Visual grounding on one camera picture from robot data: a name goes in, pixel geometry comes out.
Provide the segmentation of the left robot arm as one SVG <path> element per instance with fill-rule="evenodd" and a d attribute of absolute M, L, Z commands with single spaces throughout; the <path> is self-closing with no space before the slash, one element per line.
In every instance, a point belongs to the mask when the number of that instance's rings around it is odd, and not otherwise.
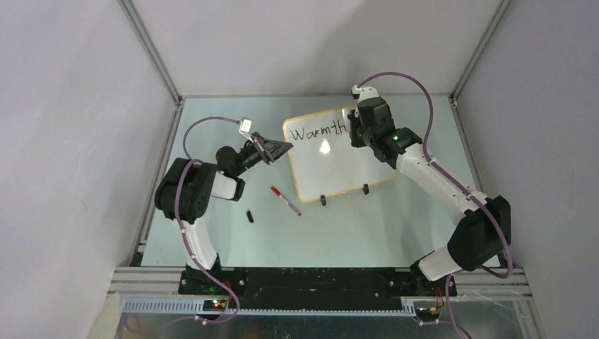
<path fill-rule="evenodd" d="M 291 143 L 255 132 L 240 150 L 221 147 L 215 163 L 178 157 L 160 182 L 155 207 L 178 226 L 187 265 L 199 270 L 196 285 L 206 294 L 215 294 L 223 285 L 222 273 L 213 268 L 219 257 L 208 234 L 210 200 L 239 201 L 245 188 L 241 175 L 260 162 L 274 163 L 292 148 Z"/>

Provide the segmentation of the yellow framed whiteboard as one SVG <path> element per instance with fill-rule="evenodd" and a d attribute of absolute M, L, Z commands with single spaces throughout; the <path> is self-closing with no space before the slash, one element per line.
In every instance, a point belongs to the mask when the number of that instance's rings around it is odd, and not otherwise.
<path fill-rule="evenodd" d="M 393 181 L 398 171 L 379 162 L 368 147 L 350 144 L 351 105 L 292 117 L 283 123 L 298 199 L 318 201 Z"/>

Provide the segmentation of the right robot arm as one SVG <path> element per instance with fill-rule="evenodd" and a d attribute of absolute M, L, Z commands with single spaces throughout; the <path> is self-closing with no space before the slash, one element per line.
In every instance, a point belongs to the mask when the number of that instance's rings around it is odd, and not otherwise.
<path fill-rule="evenodd" d="M 359 99 L 348 114 L 355 148 L 370 147 L 377 160 L 409 177 L 440 202 L 456 226 L 447 244 L 419 259 L 410 284 L 429 295 L 439 279 L 460 270 L 474 271 L 511 243 L 511 206 L 502 196 L 489 198 L 468 188 L 431 156 L 409 128 L 397 128 L 382 97 Z"/>

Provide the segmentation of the red capped marker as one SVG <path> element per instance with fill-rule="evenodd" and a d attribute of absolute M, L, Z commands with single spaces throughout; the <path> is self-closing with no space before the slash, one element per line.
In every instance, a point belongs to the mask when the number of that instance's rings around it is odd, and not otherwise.
<path fill-rule="evenodd" d="M 289 199 L 287 199 L 276 187 L 271 186 L 271 191 L 280 198 L 298 217 L 302 216 L 302 212 Z"/>

